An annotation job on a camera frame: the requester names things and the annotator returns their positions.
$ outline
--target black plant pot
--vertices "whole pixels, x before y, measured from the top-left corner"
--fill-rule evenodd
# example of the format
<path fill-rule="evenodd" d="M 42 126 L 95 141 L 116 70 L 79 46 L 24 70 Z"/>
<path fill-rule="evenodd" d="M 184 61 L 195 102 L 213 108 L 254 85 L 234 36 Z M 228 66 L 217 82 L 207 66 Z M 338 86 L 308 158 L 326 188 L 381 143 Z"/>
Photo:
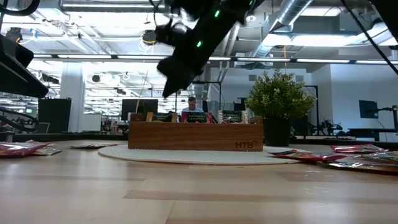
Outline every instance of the black plant pot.
<path fill-rule="evenodd" d="M 289 119 L 263 119 L 262 125 L 266 146 L 289 146 L 291 127 Z"/>

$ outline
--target potted plant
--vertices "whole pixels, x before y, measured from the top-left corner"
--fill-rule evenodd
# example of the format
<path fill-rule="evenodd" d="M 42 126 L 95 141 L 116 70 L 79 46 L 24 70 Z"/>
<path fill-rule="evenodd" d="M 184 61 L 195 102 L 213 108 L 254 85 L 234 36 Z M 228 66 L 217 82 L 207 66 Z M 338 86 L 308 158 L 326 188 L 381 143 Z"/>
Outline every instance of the potted plant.
<path fill-rule="evenodd" d="M 293 77 L 293 73 L 284 74 L 280 70 L 275 70 L 271 77 L 264 72 L 264 77 L 258 77 L 249 92 L 248 107 L 263 118 L 267 146 L 288 146 L 291 120 L 305 116 L 315 101 Z"/>

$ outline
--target wooden table surface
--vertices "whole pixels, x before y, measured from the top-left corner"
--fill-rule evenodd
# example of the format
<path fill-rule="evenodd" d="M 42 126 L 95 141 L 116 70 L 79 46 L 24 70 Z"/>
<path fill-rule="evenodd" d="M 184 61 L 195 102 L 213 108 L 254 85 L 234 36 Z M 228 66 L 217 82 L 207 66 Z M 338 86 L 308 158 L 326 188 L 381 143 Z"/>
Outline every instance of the wooden table surface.
<path fill-rule="evenodd" d="M 57 142 L 63 152 L 54 156 L 0 159 L 0 224 L 398 223 L 397 176 L 145 163 L 67 149 L 96 142 L 109 141 Z"/>

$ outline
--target green led light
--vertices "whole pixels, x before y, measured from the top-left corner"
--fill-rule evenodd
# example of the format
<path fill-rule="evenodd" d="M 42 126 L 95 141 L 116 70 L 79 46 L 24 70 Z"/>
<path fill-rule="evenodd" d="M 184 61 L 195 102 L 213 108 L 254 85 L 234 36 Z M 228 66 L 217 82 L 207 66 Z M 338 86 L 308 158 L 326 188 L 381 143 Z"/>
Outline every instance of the green led light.
<path fill-rule="evenodd" d="M 214 14 L 214 17 L 218 17 L 218 15 L 220 14 L 220 10 L 217 10 L 216 13 Z"/>

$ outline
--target white round mat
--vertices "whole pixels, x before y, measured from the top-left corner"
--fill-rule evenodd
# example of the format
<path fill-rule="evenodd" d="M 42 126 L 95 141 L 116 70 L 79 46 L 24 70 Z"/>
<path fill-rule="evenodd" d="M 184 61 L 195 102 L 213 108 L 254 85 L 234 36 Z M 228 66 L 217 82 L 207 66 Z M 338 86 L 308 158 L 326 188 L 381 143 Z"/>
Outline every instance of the white round mat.
<path fill-rule="evenodd" d="M 213 165 L 258 165 L 258 164 L 290 164 L 299 162 L 292 159 L 279 159 L 268 152 L 291 150 L 283 147 L 264 146 L 262 152 L 232 151 L 179 151 L 179 150 L 148 150 L 129 149 L 127 145 L 104 147 L 98 150 L 102 156 L 117 159 L 146 162 L 171 162 L 181 164 L 213 164 Z"/>

